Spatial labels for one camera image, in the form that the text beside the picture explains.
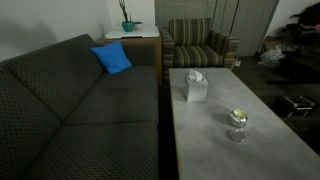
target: side table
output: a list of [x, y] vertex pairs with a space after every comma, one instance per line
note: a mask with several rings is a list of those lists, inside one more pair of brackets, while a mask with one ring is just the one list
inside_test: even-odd
[[122, 44], [152, 44], [155, 50], [155, 61], [158, 76], [158, 87], [162, 87], [162, 38], [157, 27], [145, 28], [134, 32], [123, 30], [110, 31], [105, 35], [104, 44], [120, 40]]

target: tissue box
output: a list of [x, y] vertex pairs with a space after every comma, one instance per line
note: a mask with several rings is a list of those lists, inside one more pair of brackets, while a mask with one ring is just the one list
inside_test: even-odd
[[185, 78], [185, 93], [187, 101], [205, 101], [208, 90], [208, 82], [203, 77], [202, 81], [191, 81], [188, 76]]

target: sofa cushion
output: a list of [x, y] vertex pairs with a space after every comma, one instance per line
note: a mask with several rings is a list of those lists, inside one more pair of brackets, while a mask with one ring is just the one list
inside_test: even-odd
[[118, 74], [104, 74], [65, 124], [157, 122], [157, 92], [153, 66], [134, 66]]
[[17, 179], [60, 125], [9, 70], [0, 68], [0, 179]]
[[22, 179], [158, 179], [157, 125], [62, 126]]
[[95, 43], [82, 35], [17, 57], [11, 71], [61, 120], [102, 75], [103, 67], [90, 51]]
[[205, 45], [209, 42], [210, 25], [210, 18], [171, 19], [169, 32], [175, 45]]
[[209, 46], [176, 46], [174, 67], [212, 67], [222, 65], [222, 56]]
[[109, 74], [121, 72], [132, 66], [123, 51], [120, 41], [116, 41], [102, 47], [91, 48], [91, 50], [108, 70]]

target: bag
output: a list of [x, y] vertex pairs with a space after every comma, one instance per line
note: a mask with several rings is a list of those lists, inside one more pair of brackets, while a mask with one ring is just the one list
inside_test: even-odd
[[271, 49], [263, 53], [260, 57], [261, 61], [259, 61], [259, 64], [275, 69], [279, 66], [279, 60], [284, 58], [285, 54], [282, 54], [281, 47], [277, 46], [276, 50]]

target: chair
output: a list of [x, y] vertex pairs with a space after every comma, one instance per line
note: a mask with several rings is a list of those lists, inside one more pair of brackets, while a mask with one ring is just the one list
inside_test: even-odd
[[161, 30], [163, 84], [169, 85], [169, 68], [227, 67], [236, 61], [239, 40], [210, 29], [211, 19], [171, 19]]

